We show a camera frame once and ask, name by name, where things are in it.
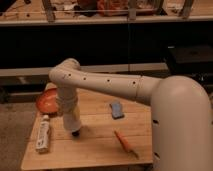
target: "orange bowl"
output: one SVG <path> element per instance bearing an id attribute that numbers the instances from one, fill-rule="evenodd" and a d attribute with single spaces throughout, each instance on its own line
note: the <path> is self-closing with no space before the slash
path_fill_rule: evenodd
<path id="1" fill-rule="evenodd" d="M 37 99 L 36 107 L 44 114 L 56 113 L 58 111 L 58 105 L 56 103 L 57 89 L 51 88 L 45 90 Z"/>

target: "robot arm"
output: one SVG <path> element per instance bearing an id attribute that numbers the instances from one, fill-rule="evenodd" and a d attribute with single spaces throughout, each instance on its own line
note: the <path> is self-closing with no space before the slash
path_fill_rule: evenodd
<path id="1" fill-rule="evenodd" d="M 57 85 L 65 128 L 81 127 L 76 88 L 151 105 L 154 171 L 213 171 L 213 118 L 205 90 L 192 79 L 173 76 L 92 74 L 68 59 L 50 71 Z"/>
<path id="2" fill-rule="evenodd" d="M 65 60 L 50 71 L 50 79 L 59 87 L 84 88 L 147 105 L 150 105 L 153 90 L 161 80 L 140 75 L 88 73 L 79 71 L 79 68 L 76 60 Z"/>

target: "red object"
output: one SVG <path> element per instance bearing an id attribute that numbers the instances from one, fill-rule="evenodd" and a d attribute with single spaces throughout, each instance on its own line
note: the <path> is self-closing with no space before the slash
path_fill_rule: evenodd
<path id="1" fill-rule="evenodd" d="M 37 109 L 44 114 L 55 113 L 58 110 L 56 103 L 57 89 L 45 90 L 36 100 Z"/>

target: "blue object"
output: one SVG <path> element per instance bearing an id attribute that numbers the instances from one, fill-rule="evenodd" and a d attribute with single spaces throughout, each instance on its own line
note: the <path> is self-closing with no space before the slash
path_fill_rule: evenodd
<path id="1" fill-rule="evenodd" d="M 110 107 L 112 108 L 113 119 L 119 119 L 124 117 L 124 113 L 122 111 L 122 105 L 119 101 L 114 101 L 110 103 Z"/>

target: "carrot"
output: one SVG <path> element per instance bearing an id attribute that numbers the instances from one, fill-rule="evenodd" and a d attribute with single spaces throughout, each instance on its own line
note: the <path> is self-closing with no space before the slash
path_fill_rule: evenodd
<path id="1" fill-rule="evenodd" d="M 118 131 L 114 131 L 116 137 L 118 138 L 118 140 L 120 141 L 123 149 L 126 152 L 131 152 L 132 151 L 132 147 L 131 145 L 128 143 L 128 141 L 118 132 Z"/>

